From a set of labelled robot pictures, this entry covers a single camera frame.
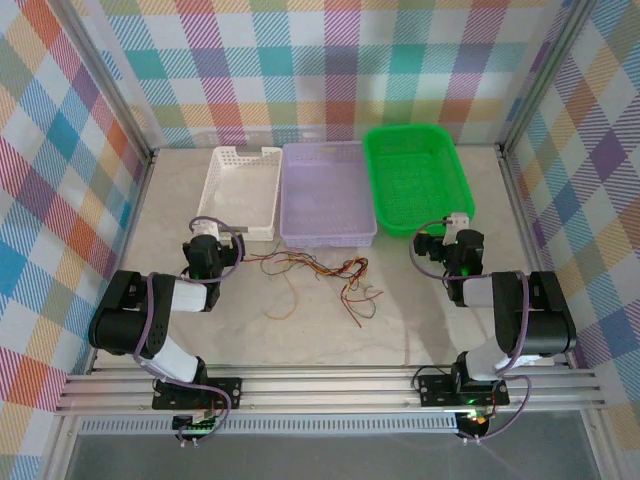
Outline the white perforated plastic basket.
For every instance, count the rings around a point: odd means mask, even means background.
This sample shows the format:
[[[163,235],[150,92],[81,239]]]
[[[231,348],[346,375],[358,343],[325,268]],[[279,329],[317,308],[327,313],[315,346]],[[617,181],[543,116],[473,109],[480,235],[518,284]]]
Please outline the white perforated plastic basket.
[[[215,217],[246,241],[274,237],[283,150],[263,147],[239,153],[234,146],[213,150],[197,214]]]

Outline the green mesh plastic basket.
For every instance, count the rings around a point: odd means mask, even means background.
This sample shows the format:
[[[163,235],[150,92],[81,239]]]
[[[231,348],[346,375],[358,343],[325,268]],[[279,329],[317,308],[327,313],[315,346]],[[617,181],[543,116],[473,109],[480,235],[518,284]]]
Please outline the green mesh plastic basket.
[[[362,140],[376,218],[387,234],[409,237],[475,203],[451,135],[432,124],[381,126]]]

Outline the lilac perforated plastic basket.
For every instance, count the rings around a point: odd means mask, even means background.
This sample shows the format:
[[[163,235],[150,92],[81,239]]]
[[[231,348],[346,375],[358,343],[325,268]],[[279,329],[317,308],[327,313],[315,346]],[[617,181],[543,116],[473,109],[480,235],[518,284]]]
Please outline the lilac perforated plastic basket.
[[[377,222],[361,143],[283,146],[279,231],[296,249],[372,244]]]

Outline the aluminium side rail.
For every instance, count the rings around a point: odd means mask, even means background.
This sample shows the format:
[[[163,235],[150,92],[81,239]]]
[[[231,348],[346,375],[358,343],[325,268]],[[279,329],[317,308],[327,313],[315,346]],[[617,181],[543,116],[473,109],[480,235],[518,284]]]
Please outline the aluminium side rail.
[[[135,229],[141,215],[142,208],[144,206],[145,197],[149,188],[159,152],[159,149],[156,149],[152,152],[149,161],[145,164],[144,169],[142,170],[138,193],[135,198],[135,203],[133,204],[133,209],[131,210],[131,213],[129,215],[127,229],[125,230],[125,233],[122,237],[117,261],[113,264],[113,268],[110,271],[110,276],[108,277],[108,279],[112,278],[116,270],[122,269],[124,267],[124,262],[127,258],[132,244]],[[73,372],[82,375],[91,375],[95,370],[94,364],[98,356],[99,351],[92,346],[88,346],[86,355],[83,357],[84,362],[82,364],[77,362],[74,366]]]
[[[525,203],[520,195],[516,175],[500,145],[495,145],[495,153],[528,267],[530,270],[546,270],[533,228],[526,215]]]

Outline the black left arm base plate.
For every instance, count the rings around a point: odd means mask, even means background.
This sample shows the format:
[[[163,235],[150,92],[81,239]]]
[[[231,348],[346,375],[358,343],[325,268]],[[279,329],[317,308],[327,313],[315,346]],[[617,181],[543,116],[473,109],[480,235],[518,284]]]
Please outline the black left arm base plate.
[[[238,409],[242,393],[242,379],[239,377],[209,378],[205,381],[208,389],[179,386],[155,380],[151,407],[153,410],[221,410],[227,408],[227,401],[218,390],[224,392],[231,401],[231,409]]]

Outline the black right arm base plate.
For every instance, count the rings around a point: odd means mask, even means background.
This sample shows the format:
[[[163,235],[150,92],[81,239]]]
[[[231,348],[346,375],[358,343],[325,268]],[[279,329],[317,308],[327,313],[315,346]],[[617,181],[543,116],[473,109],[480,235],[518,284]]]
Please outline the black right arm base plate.
[[[422,407],[448,406],[507,406],[510,404],[504,381],[454,380],[449,374],[421,375],[417,377],[418,394]]]

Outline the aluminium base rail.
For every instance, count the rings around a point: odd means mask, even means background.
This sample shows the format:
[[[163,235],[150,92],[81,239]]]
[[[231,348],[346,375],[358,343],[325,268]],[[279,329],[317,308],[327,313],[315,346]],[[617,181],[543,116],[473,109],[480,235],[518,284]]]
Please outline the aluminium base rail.
[[[411,385],[412,367],[227,367],[212,368],[212,377],[239,377],[240,414],[414,413],[420,409]],[[515,370],[508,381],[510,403],[529,411],[602,408],[603,390],[590,370],[560,364]],[[152,380],[137,367],[98,368],[68,378],[57,412],[60,415],[149,414]]]

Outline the aluminium frame post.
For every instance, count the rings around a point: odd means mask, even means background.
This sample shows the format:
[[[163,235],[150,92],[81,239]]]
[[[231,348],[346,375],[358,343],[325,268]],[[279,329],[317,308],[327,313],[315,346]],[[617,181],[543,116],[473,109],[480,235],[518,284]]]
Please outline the aluminium frame post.
[[[549,0],[507,91],[498,125],[489,134],[503,157],[511,154],[524,134],[596,3]]]
[[[153,159],[153,150],[147,144],[138,122],[131,113],[102,55],[95,47],[71,0],[47,0],[47,2],[78,50],[100,92],[113,109],[115,117],[120,121],[123,131],[131,141],[133,149],[146,164],[149,164]]]

